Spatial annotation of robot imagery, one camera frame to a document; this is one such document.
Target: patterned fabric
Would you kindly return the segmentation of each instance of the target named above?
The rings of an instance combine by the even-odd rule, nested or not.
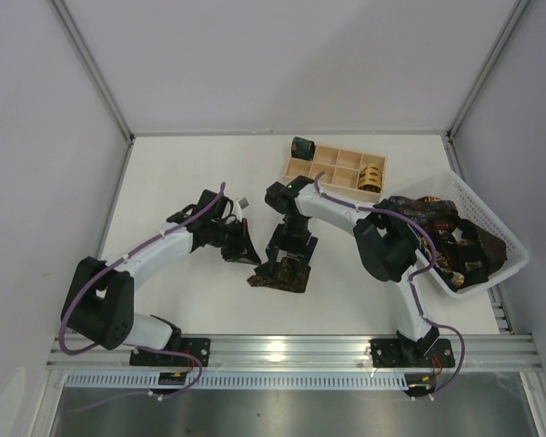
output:
[[[506,243],[471,221],[460,218],[455,204],[427,196],[416,200],[393,196],[394,210],[431,236],[437,249],[435,270],[453,291],[487,282],[507,259]],[[460,239],[453,235],[460,231]],[[420,238],[423,252],[429,245]]]

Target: metal grate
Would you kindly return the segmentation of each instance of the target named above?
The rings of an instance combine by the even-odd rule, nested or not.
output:
[[[72,371],[66,387],[170,389],[159,385],[158,371]],[[190,383],[196,373],[187,376]],[[396,372],[206,372],[195,389],[205,390],[407,390],[404,375]]]

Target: white basket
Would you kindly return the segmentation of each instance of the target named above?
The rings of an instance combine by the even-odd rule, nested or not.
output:
[[[482,293],[483,291],[499,284],[511,275],[517,273],[522,267],[528,264],[530,255],[521,242],[513,233],[503,224],[493,211],[483,203],[477,194],[455,173],[441,170],[436,174],[417,178],[408,184],[395,187],[394,189],[382,194],[381,198],[390,196],[404,196],[406,198],[422,198],[425,196],[434,196],[443,200],[451,200],[457,206],[457,210],[462,219],[471,220],[496,237],[500,237],[506,243],[508,259],[501,266],[501,269],[490,276],[490,280],[482,284],[466,287],[458,291],[451,290],[442,277],[432,269],[430,279],[432,284],[445,291],[452,298],[465,299],[469,296]],[[429,263],[422,253],[418,253],[420,264],[427,266]]]

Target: cable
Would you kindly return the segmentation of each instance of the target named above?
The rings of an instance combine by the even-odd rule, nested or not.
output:
[[[135,248],[131,249],[127,253],[127,255],[125,255],[123,258],[118,259],[117,261],[113,262],[112,264],[110,264],[110,265],[106,266],[104,269],[102,269],[99,273],[97,273],[93,278],[91,278],[83,286],[83,288],[76,294],[75,298],[71,301],[69,307],[67,308],[67,310],[65,312],[65,315],[63,316],[63,319],[61,320],[61,327],[59,328],[59,331],[58,331],[58,344],[59,344],[59,347],[61,348],[61,351],[63,351],[67,355],[79,355],[81,353],[90,351],[95,346],[97,346],[96,343],[92,343],[92,344],[89,344],[89,345],[85,346],[82,349],[70,350],[70,349],[67,348],[67,346],[65,344],[66,327],[68,325],[69,320],[71,319],[71,315],[73,314],[73,311],[76,309],[76,307],[78,306],[81,299],[84,298],[84,296],[91,289],[91,287],[93,287],[100,279],[102,279],[111,270],[115,269],[117,266],[119,266],[123,262],[127,261],[128,259],[132,258],[134,255],[136,255],[141,250],[143,250],[143,249],[147,248],[148,246],[154,244],[156,241],[164,238],[166,235],[173,234],[177,230],[182,229],[183,227],[189,225],[190,223],[194,222],[195,220],[199,219],[201,216],[206,214],[224,196],[225,186],[226,186],[226,184],[224,182],[222,182],[220,184],[220,190],[217,193],[217,195],[210,202],[208,202],[208,204],[205,207],[203,207],[199,212],[197,212],[194,216],[191,216],[191,217],[187,218],[182,223],[174,226],[173,228],[170,228],[166,232],[158,233],[157,235],[155,235],[151,239],[147,239],[143,243],[137,245]],[[136,346],[136,348],[140,349],[142,351],[148,351],[148,352],[152,352],[152,353],[158,353],[158,354],[164,354],[164,355],[171,355],[171,356],[186,358],[188,360],[193,361],[198,366],[198,376],[192,382],[190,382],[185,387],[182,387],[178,391],[175,391],[174,393],[168,394],[166,396],[159,395],[158,396],[159,401],[161,401],[162,399],[175,398],[176,396],[188,391],[193,385],[197,384],[198,381],[200,380],[200,376],[202,375],[202,369],[203,369],[202,362],[200,362],[200,360],[198,358],[196,358],[195,356],[190,355],[188,353],[182,353],[182,352],[161,351],[161,350],[158,350],[158,349],[152,349],[152,348],[148,348],[148,347],[145,347],[145,346]],[[83,412],[83,411],[89,410],[91,408],[95,408],[95,407],[97,407],[99,405],[103,405],[105,403],[115,401],[117,399],[123,399],[123,398],[128,397],[128,396],[135,396],[135,395],[140,395],[140,394],[146,394],[146,393],[143,393],[142,391],[129,391],[127,393],[121,393],[121,394],[118,394],[117,396],[113,396],[111,398],[108,398],[108,399],[105,399],[105,400],[102,400],[102,401],[87,405],[86,407],[82,407],[82,408],[79,408],[77,410],[73,410],[73,412]]]
[[[455,334],[457,334],[457,337],[459,338],[460,345],[461,345],[461,353],[460,353],[459,363],[457,364],[457,367],[456,367],[455,371],[453,372],[451,377],[447,380],[447,382],[445,382],[443,385],[441,385],[435,392],[433,392],[433,394],[445,390],[447,387],[449,387],[449,385],[452,382],[456,381],[457,375],[459,375],[459,373],[461,371],[461,368],[463,367],[463,363],[465,361],[465,339],[463,338],[463,335],[459,332],[459,330],[457,330],[456,328],[453,328],[452,326],[449,326],[449,325],[442,325],[440,323],[437,323],[436,321],[429,319],[425,315],[425,311],[422,308],[422,305],[420,303],[419,293],[417,292],[417,288],[415,287],[415,285],[413,283],[413,280],[417,276],[419,276],[421,273],[424,273],[424,272],[432,269],[435,266],[435,262],[436,262],[436,259],[437,259],[437,249],[435,248],[435,243],[433,242],[430,235],[423,228],[421,228],[417,223],[412,221],[410,218],[407,218],[407,217],[403,216],[402,214],[399,214],[398,212],[391,211],[389,209],[380,209],[380,208],[358,206],[358,205],[355,205],[353,203],[347,202],[346,200],[342,200],[340,198],[334,198],[333,196],[327,194],[323,189],[321,189],[319,187],[319,180],[324,175],[324,173],[325,172],[323,172],[323,171],[318,173],[318,175],[314,178],[314,181],[313,181],[314,187],[316,188],[316,191],[318,192],[318,194],[322,198],[325,198],[325,199],[327,199],[327,200],[329,200],[331,202],[337,203],[337,204],[341,205],[342,207],[352,208],[352,209],[356,209],[356,210],[359,210],[359,211],[375,212],[377,214],[383,214],[385,216],[391,216],[391,217],[394,217],[395,219],[402,220],[406,224],[408,224],[413,230],[418,232],[427,241],[427,244],[429,245],[429,249],[430,249],[430,262],[429,262],[429,265],[427,267],[423,268],[423,269],[418,269],[418,270],[415,270],[412,273],[410,273],[410,275],[409,275],[409,285],[410,285],[410,290],[412,292],[412,298],[415,301],[415,305],[417,306],[417,310],[419,311],[419,315],[430,326],[432,326],[434,328],[437,328],[437,329],[451,330]]]

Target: white wall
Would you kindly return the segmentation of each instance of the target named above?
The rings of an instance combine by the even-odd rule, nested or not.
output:
[[[96,248],[125,143],[45,0],[0,0],[0,392],[22,435],[76,263]]]
[[[531,251],[506,300],[546,369],[546,0],[533,2],[458,144],[473,187]]]
[[[136,134],[449,127],[515,0],[68,0]]]

